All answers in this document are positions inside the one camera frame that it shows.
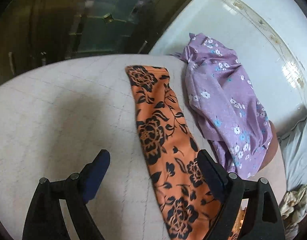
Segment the orange black floral cloth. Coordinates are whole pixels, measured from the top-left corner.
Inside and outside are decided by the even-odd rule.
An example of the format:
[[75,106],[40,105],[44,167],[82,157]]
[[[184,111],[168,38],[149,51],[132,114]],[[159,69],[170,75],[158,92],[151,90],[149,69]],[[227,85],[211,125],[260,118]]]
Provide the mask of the orange black floral cloth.
[[189,131],[165,68],[128,66],[136,127],[153,189],[171,239],[202,239],[224,198],[212,167],[201,171],[199,147]]

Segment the cream patterned crumpled cloth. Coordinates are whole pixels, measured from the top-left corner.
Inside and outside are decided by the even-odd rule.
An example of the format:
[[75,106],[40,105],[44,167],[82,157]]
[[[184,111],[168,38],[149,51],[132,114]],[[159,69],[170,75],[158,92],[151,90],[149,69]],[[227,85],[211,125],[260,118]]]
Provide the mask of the cream patterned crumpled cloth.
[[286,192],[279,209],[286,228],[300,223],[307,215],[307,184],[296,191]]

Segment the grey floor mat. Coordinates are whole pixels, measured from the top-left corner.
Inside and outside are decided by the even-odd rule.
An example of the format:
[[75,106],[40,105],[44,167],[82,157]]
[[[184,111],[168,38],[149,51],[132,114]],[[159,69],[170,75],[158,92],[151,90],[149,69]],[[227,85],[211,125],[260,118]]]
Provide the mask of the grey floor mat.
[[307,184],[307,115],[279,138],[286,174],[286,189]]

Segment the purple floral cloth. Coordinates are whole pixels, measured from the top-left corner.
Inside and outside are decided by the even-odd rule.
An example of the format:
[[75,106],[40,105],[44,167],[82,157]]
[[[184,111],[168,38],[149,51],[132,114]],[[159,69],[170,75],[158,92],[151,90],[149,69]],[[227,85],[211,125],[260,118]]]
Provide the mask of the purple floral cloth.
[[254,176],[273,138],[264,106],[234,50],[203,33],[175,57],[188,64],[185,87],[202,135],[227,172]]

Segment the dark wooden glass cabinet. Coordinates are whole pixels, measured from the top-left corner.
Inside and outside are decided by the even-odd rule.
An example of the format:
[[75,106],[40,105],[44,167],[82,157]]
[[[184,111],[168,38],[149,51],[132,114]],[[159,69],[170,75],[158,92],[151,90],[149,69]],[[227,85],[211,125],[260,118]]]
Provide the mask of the dark wooden glass cabinet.
[[0,0],[0,85],[80,57],[147,54],[192,0]]

